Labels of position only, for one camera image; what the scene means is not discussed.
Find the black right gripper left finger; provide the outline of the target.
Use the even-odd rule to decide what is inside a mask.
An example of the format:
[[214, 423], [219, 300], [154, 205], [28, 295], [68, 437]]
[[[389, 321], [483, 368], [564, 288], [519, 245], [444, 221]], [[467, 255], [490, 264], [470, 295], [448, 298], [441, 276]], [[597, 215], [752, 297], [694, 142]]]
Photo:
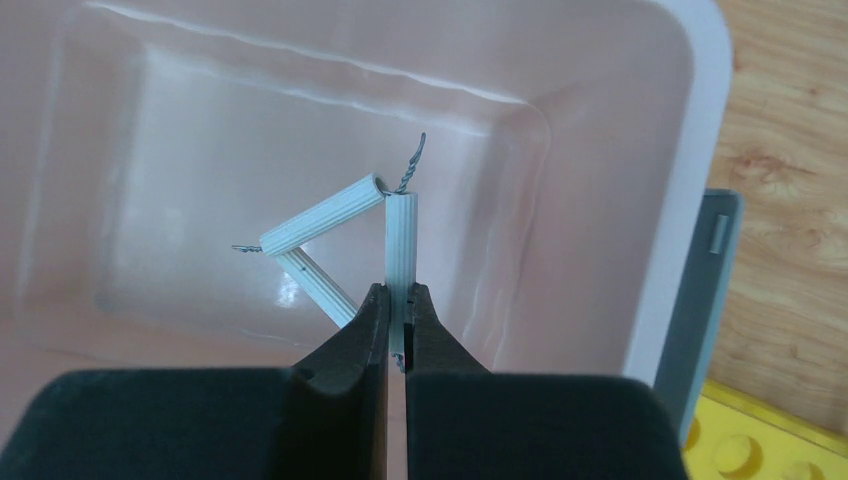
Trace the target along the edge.
[[78, 370], [30, 402], [5, 479], [382, 479], [390, 299], [289, 367]]

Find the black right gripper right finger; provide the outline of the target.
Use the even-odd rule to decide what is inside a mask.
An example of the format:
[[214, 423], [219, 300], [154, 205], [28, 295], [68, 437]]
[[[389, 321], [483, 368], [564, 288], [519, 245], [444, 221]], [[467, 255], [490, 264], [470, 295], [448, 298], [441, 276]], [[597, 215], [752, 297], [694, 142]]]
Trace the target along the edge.
[[684, 479], [677, 433], [646, 384], [494, 373], [410, 289], [407, 473], [412, 479]]

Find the white clay pipe triangle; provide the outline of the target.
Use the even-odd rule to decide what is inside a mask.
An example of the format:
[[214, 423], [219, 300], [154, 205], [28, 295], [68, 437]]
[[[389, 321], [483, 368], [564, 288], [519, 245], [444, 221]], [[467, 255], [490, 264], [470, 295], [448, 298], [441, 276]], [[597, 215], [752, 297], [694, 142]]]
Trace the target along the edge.
[[307, 247], [330, 236], [326, 259], [332, 272], [348, 270], [352, 279], [383, 279], [390, 295], [388, 352], [404, 372], [410, 366], [405, 352], [405, 327], [411, 323], [410, 289], [416, 281], [418, 257], [418, 195], [409, 190], [427, 141], [420, 135], [398, 185], [390, 187], [369, 173], [353, 184], [263, 233], [256, 245], [234, 244], [241, 253], [259, 253], [277, 262], [330, 320], [342, 328], [358, 307], [332, 273], [307, 252]]

